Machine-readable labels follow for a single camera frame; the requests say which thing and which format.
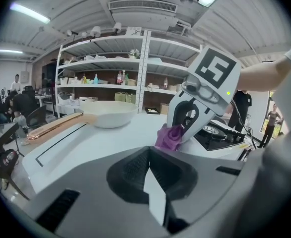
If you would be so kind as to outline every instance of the white robot body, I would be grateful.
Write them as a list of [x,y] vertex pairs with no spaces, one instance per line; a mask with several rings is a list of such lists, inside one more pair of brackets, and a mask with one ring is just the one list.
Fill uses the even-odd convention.
[[[241,70],[239,60],[205,47],[188,68],[189,76],[170,102],[167,126],[182,124],[182,143],[201,130],[215,115],[222,116],[235,94]],[[187,113],[195,111],[184,124]]]

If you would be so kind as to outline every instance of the white bowl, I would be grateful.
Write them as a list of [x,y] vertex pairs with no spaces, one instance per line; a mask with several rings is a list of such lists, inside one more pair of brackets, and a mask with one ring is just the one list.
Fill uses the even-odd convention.
[[121,101],[96,101],[83,103],[80,106],[84,114],[96,115],[93,124],[99,128],[117,128],[130,122],[137,113],[135,104]]

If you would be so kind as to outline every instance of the purple cloth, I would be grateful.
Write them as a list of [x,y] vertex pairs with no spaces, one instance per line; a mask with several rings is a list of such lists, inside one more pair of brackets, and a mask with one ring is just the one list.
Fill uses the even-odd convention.
[[176,151],[181,145],[184,128],[181,125],[166,127],[166,123],[157,132],[155,146]]

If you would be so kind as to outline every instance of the ceiling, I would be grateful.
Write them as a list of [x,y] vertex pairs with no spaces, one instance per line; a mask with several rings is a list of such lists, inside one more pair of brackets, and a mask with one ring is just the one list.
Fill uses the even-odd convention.
[[[276,59],[291,47],[291,21],[275,0],[217,0],[209,8],[197,0],[160,0],[176,4],[174,13],[149,8],[109,10],[110,1],[116,0],[16,0],[51,21],[43,24],[10,10],[0,25],[0,48],[24,54],[1,55],[0,60],[32,61],[72,41],[68,29],[89,32],[98,25],[106,30],[118,19],[123,27],[137,22],[136,26],[169,32],[192,45],[212,45],[234,54],[244,66]],[[176,22],[189,27],[182,31]]]

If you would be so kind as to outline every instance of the copper pan handle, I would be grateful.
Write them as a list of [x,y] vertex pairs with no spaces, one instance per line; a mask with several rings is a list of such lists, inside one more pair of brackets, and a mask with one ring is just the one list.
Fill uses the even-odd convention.
[[31,144],[42,144],[77,123],[93,124],[96,118],[97,116],[90,114],[71,114],[31,131],[28,133],[27,139]]

